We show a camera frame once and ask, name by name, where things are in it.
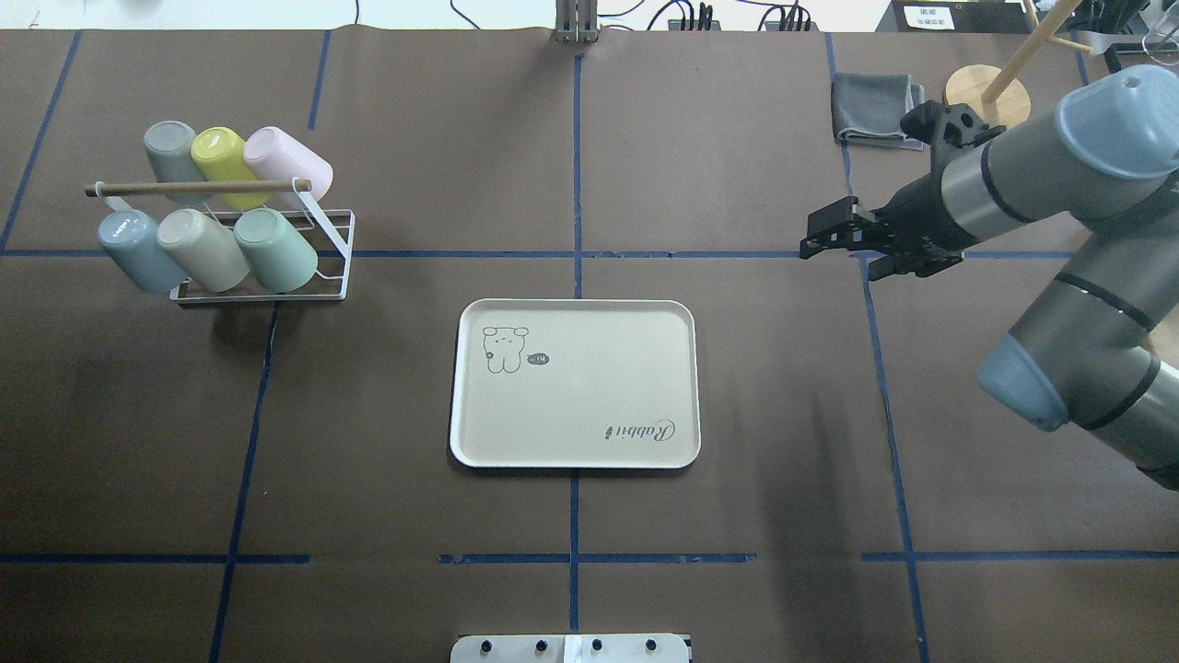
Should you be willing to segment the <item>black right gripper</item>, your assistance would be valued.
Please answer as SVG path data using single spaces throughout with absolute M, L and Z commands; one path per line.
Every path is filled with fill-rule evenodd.
M 968 232 L 951 219 L 940 193 L 943 171 L 913 180 L 893 193 L 885 206 L 867 210 L 857 196 L 847 196 L 809 214 L 801 260 L 826 250 L 875 250 L 868 280 L 893 275 L 926 278 L 962 261 Z

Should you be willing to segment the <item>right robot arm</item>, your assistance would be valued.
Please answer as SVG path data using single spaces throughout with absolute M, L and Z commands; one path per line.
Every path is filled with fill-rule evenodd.
M 1175 71 L 1133 64 L 1014 127 L 926 101 L 900 126 L 931 147 L 929 172 L 876 209 L 849 193 L 809 214 L 801 258 L 868 250 L 872 281 L 930 277 L 973 247 L 1069 215 L 1086 239 L 977 383 L 1040 431 L 1076 425 L 1175 491 L 1178 378 L 1147 344 L 1178 298 L 1175 98 Z

